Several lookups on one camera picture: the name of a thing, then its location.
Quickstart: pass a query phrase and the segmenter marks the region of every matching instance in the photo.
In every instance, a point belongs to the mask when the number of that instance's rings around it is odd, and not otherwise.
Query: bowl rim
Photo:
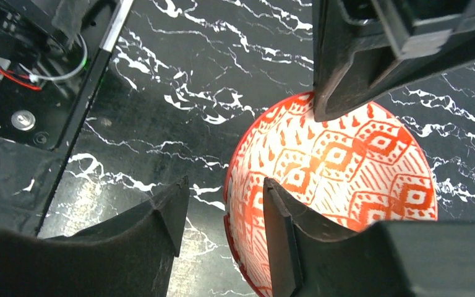
[[[232,173],[232,167],[234,166],[235,162],[236,162],[236,159],[237,159],[237,155],[238,155],[238,151],[239,149],[241,148],[241,146],[243,145],[243,143],[246,141],[247,137],[249,136],[249,134],[252,132],[252,130],[259,124],[259,122],[261,122],[263,120],[264,117],[267,116],[268,113],[272,112],[272,110],[274,110],[275,108],[279,108],[281,106],[284,106],[284,105],[288,105],[290,103],[290,105],[293,104],[293,101],[297,98],[300,98],[302,96],[306,96],[306,95],[309,95],[309,98],[307,98],[307,100],[313,100],[314,99],[314,91],[308,91],[308,92],[302,92],[302,93],[298,93],[298,94],[295,94],[295,95],[292,95],[290,97],[287,97],[281,101],[279,101],[278,103],[276,103],[275,105],[269,107],[267,110],[265,110],[251,125],[250,127],[247,129],[247,131],[243,134],[243,136],[241,137],[240,141],[237,143],[237,146],[236,148],[234,149],[234,153],[232,154],[232,158],[230,159],[230,162],[228,163],[228,169],[227,169],[227,172],[226,172],[226,177],[225,177],[225,183],[223,185],[223,203],[225,204],[225,212],[226,214],[223,216],[223,223],[224,223],[224,226],[225,226],[225,234],[226,234],[226,239],[227,239],[227,242],[228,242],[228,246],[230,248],[230,252],[232,254],[232,257],[234,258],[234,260],[236,261],[237,263],[237,266],[239,268],[239,271],[241,273],[241,275],[243,276],[243,278],[245,278],[245,281],[249,284],[249,286],[254,290],[254,292],[256,294],[258,294],[258,296],[261,296],[261,297],[265,297],[265,295],[263,295],[261,293],[261,291],[259,290],[259,288],[252,282],[252,280],[250,279],[250,277],[248,276],[248,274],[246,273],[247,272],[247,269],[245,268],[244,264],[241,263],[241,257],[240,255],[238,254],[235,246],[234,246],[234,238],[232,237],[232,234],[231,234],[231,230],[230,230],[230,212],[229,212],[229,207],[227,205],[228,203],[228,197],[227,197],[227,191],[228,191],[228,181],[229,181],[229,178],[230,178],[230,174]],[[381,110],[383,110],[387,115],[390,115],[392,118],[394,119],[397,119],[396,116],[394,114],[392,114],[390,111],[388,111],[386,108],[384,108],[383,106],[381,106],[380,104],[374,102],[374,101],[371,101],[371,102],[368,102],[367,104],[371,104],[371,105],[374,105],[376,106],[377,108],[380,108]],[[398,121],[400,122],[400,124],[405,127],[405,125],[398,119]],[[405,131],[407,132],[407,134],[412,138],[413,140],[413,144],[416,145],[418,148],[421,149],[419,143],[417,142],[416,138],[414,137],[414,135],[411,133],[411,131],[409,129],[407,129],[407,127],[405,127]],[[430,168],[430,165],[429,165],[429,162],[427,161],[427,158],[425,156],[425,153],[423,152],[423,150],[420,152],[420,156],[424,162],[424,164],[427,165],[427,167],[429,168],[428,172],[429,172],[429,179],[430,179],[430,182],[432,184],[432,187],[434,188],[434,208],[435,208],[435,220],[438,220],[438,202],[437,202],[437,193],[436,193],[436,183],[435,183],[435,180],[434,180],[434,175],[432,174],[432,170]]]

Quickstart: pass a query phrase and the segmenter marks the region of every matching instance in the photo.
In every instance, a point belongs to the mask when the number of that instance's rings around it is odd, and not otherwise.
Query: bowl
[[[234,260],[259,296],[271,296],[263,179],[354,231],[378,220],[436,220],[434,182],[411,133],[369,103],[339,119],[314,121],[312,92],[264,112],[230,161],[223,200]]]

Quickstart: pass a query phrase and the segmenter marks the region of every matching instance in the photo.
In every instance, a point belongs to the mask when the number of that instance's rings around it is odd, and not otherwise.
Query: metal screw
[[[16,111],[12,115],[12,125],[21,131],[31,130],[35,126],[35,116],[27,110]]]

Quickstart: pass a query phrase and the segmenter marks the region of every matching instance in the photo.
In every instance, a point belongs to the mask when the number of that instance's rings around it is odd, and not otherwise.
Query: cable
[[[19,64],[19,66],[28,73],[28,78],[31,82],[38,82],[39,80],[48,80],[50,82],[60,82],[62,80],[71,79],[76,76],[87,64],[88,58],[88,48],[87,43],[81,34],[78,35],[79,41],[81,43],[81,47],[83,48],[83,58],[81,63],[71,72],[61,75],[61,76],[44,76],[44,75],[37,75],[34,74],[30,69],[26,68],[23,64]]]
[[[41,90],[41,87],[37,87],[36,85],[30,85],[30,84],[27,84],[26,82],[22,82],[21,80],[15,78],[12,74],[8,73],[7,71],[5,71],[3,68],[0,67],[0,74],[4,77],[6,77],[7,79],[25,87],[25,88],[29,88],[30,90],[34,90],[34,91],[40,91]]]
[[[14,75],[14,76],[18,76],[18,77],[20,77],[20,78],[22,78],[22,79],[29,79],[29,78],[30,78],[28,75],[25,75],[25,74],[16,74],[16,73],[15,73],[14,71],[12,71],[12,70],[5,70],[5,69],[3,69],[2,67],[0,67],[0,68],[1,68],[2,71],[6,72],[6,73],[8,73],[8,74]]]

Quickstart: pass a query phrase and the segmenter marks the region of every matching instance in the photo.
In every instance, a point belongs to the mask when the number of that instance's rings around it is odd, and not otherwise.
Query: geometric pattern
[[[310,208],[354,231],[377,220],[436,220],[430,168],[414,137],[369,103],[339,119],[313,120],[313,93],[267,110],[230,161],[223,198],[231,252],[249,285],[272,296],[263,179],[277,180]]]

